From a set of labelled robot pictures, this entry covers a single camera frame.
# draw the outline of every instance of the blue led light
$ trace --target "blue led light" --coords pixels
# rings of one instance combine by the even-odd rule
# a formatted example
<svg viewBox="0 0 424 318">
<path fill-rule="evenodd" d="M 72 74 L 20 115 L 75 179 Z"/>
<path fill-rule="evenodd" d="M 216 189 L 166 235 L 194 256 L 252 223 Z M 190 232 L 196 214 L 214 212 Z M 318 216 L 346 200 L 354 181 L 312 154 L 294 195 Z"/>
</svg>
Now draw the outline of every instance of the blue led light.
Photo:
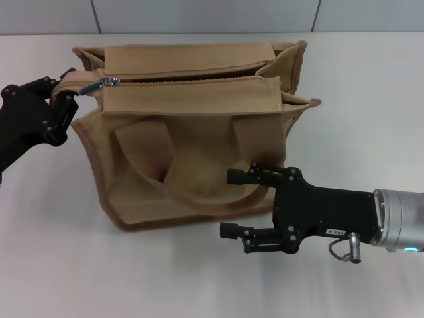
<svg viewBox="0 0 424 318">
<path fill-rule="evenodd" d="M 404 248 L 403 250 L 406 250 L 407 252 L 419 252 L 419 249 L 416 247 L 407 247 L 407 248 Z"/>
</svg>

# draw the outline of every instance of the bag handle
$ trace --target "bag handle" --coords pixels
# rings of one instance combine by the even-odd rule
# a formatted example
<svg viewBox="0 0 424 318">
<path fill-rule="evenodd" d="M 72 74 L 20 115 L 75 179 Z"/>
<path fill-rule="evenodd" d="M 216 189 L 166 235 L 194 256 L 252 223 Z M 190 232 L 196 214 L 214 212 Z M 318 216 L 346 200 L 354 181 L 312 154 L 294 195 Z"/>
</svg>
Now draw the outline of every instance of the bag handle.
<svg viewBox="0 0 424 318">
<path fill-rule="evenodd" d="M 240 153 L 246 162 L 261 161 L 278 165 L 284 161 L 286 148 L 281 114 L 235 117 L 233 128 Z M 260 185 L 246 197 L 234 202 L 196 202 L 161 182 L 174 158 L 171 137 L 163 120 L 150 117 L 116 129 L 115 135 L 129 164 L 142 178 L 167 193 L 174 201 L 196 211 L 214 215 L 240 212 L 259 204 L 268 192 L 267 187 Z"/>
</svg>

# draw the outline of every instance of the white table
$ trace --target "white table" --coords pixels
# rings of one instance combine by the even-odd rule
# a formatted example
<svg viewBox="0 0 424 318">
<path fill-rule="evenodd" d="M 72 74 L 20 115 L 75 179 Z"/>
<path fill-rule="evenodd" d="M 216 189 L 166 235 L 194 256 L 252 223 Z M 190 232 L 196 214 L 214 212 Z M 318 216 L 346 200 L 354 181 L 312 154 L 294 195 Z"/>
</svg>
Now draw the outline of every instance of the white table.
<svg viewBox="0 0 424 318">
<path fill-rule="evenodd" d="M 423 192 L 424 33 L 2 36 L 0 88 L 82 69 L 73 46 L 301 39 L 298 94 L 323 104 L 293 128 L 286 164 L 316 186 Z M 76 117 L 95 107 L 78 103 Z M 37 146 L 3 174 L 0 317 L 424 315 L 423 254 L 362 245 L 354 265 L 330 256 L 331 239 L 311 237 L 296 255 L 247 255 L 216 223 L 122 233 L 68 132 L 62 147 Z M 271 217 L 239 223 L 269 227 Z"/>
</svg>

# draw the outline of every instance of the metal zipper pull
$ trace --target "metal zipper pull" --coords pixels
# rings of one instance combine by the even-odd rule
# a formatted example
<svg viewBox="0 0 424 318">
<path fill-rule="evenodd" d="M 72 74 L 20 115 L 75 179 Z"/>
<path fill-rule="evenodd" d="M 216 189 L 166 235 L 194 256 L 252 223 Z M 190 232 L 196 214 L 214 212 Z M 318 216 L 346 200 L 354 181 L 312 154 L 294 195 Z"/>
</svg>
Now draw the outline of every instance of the metal zipper pull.
<svg viewBox="0 0 424 318">
<path fill-rule="evenodd" d="M 102 89 L 104 86 L 116 86 L 119 84 L 120 81 L 121 80 L 119 78 L 102 78 L 99 81 L 95 81 L 94 83 L 81 87 L 79 90 L 77 90 L 77 92 L 78 95 L 87 95 L 93 93 L 94 91 Z"/>
</svg>

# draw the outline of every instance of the canvas bag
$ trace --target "canvas bag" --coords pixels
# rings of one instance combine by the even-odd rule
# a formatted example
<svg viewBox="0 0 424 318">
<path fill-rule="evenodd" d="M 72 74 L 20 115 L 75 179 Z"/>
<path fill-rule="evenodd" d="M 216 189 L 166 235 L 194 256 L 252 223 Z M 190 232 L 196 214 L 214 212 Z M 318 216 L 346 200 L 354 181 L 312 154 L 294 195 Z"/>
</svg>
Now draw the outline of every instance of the canvas bag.
<svg viewBox="0 0 424 318">
<path fill-rule="evenodd" d="M 85 71 L 52 93 L 120 79 L 72 123 L 103 210 L 137 231 L 271 212 L 274 191 L 228 185 L 229 168 L 282 165 L 293 124 L 320 100 L 294 96 L 307 43 L 74 48 Z"/>
</svg>

